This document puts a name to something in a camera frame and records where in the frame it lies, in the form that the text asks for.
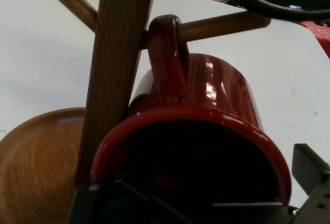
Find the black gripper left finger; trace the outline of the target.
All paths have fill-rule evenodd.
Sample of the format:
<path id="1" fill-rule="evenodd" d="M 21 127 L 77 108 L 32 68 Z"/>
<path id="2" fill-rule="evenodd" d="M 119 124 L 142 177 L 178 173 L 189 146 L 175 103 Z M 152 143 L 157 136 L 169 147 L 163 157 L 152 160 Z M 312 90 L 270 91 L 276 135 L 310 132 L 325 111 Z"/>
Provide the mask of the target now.
<path id="1" fill-rule="evenodd" d="M 67 223 L 195 223 L 155 195 L 118 181 L 76 188 Z"/>

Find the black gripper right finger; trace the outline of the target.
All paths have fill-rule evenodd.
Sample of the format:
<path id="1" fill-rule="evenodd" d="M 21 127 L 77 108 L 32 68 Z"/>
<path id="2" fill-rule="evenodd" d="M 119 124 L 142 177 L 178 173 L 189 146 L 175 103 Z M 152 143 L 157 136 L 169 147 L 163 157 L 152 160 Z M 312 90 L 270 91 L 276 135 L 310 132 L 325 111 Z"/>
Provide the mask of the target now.
<path id="1" fill-rule="evenodd" d="M 295 144 L 292 174 L 308 195 L 293 223 L 329 223 L 329 165 L 307 144 Z"/>

